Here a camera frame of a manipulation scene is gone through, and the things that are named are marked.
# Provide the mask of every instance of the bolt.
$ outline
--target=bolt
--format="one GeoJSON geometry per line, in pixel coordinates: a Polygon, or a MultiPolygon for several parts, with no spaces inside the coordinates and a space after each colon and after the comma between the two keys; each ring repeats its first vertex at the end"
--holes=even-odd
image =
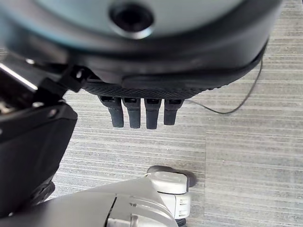
{"type": "Polygon", "coordinates": [[[49,118],[53,118],[53,117],[55,117],[55,116],[57,115],[57,113],[58,113],[58,110],[52,109],[52,110],[49,112],[48,117],[49,117],[49,118]]]}
{"type": "Polygon", "coordinates": [[[25,59],[25,61],[26,61],[28,64],[31,64],[31,65],[33,65],[33,64],[35,63],[34,60],[29,59],[29,58],[25,59]]]}
{"type": "Polygon", "coordinates": [[[44,105],[44,103],[41,103],[41,102],[35,102],[35,103],[33,103],[33,107],[34,108],[37,108],[37,107],[40,107],[40,106],[43,106],[44,105]]]}
{"type": "Polygon", "coordinates": [[[82,77],[82,70],[80,70],[79,72],[77,72],[76,78],[80,79],[82,77]]]}

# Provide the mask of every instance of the white plastic casing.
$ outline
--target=white plastic casing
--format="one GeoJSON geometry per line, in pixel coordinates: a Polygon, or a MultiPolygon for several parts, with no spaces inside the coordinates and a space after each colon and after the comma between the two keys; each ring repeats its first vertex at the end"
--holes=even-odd
{"type": "Polygon", "coordinates": [[[187,192],[187,177],[183,174],[155,172],[147,176],[160,194],[174,219],[190,214],[190,195],[187,192]]]}

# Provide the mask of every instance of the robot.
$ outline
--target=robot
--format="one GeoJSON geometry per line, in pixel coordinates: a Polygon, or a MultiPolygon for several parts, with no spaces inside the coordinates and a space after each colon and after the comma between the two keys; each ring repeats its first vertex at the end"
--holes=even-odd
{"type": "Polygon", "coordinates": [[[140,179],[49,201],[81,88],[113,127],[174,125],[185,99],[232,83],[262,59],[282,0],[0,0],[1,227],[176,227],[193,173],[153,166],[140,179]]]}

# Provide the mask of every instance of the black wire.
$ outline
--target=black wire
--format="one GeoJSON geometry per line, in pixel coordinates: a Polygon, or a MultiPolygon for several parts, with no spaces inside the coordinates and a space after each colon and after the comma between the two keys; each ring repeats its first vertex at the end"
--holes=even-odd
{"type": "Polygon", "coordinates": [[[231,111],[228,111],[228,112],[220,112],[220,111],[213,110],[213,109],[211,109],[211,108],[209,108],[209,107],[207,107],[207,106],[205,106],[205,105],[203,105],[203,104],[201,104],[201,103],[198,103],[198,102],[193,101],[193,100],[190,100],[190,99],[185,99],[185,101],[186,101],[186,102],[189,102],[189,103],[194,103],[194,104],[196,104],[196,105],[199,105],[199,106],[201,106],[201,107],[203,107],[203,108],[205,108],[205,109],[207,109],[207,110],[209,110],[209,111],[215,112],[215,113],[217,113],[217,114],[232,114],[232,113],[236,112],[237,110],[239,110],[239,109],[245,104],[245,102],[247,101],[247,99],[250,97],[251,93],[253,92],[253,90],[254,90],[254,88],[255,88],[255,86],[256,86],[256,84],[257,84],[257,81],[259,80],[259,78],[260,78],[260,76],[261,76],[262,69],[263,69],[263,59],[261,59],[261,64],[260,64],[259,73],[258,73],[258,75],[257,75],[257,77],[256,77],[256,79],[255,79],[255,82],[254,82],[253,85],[251,86],[250,91],[249,91],[248,94],[245,96],[245,98],[244,98],[243,101],[240,103],[240,105],[239,105],[237,108],[235,108],[235,109],[233,109],[233,110],[231,110],[231,111]]]}

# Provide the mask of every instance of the floor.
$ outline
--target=floor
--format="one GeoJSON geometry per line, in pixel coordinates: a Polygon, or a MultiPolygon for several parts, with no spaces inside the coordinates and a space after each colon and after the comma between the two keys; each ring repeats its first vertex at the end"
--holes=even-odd
{"type": "MultiPolygon", "coordinates": [[[[192,98],[236,107],[258,68],[192,98]]],[[[287,0],[272,33],[254,93],[236,113],[185,103],[175,126],[113,129],[96,97],[68,93],[79,114],[52,197],[141,177],[152,165],[196,173],[189,227],[303,227],[303,8],[287,0]]]]}

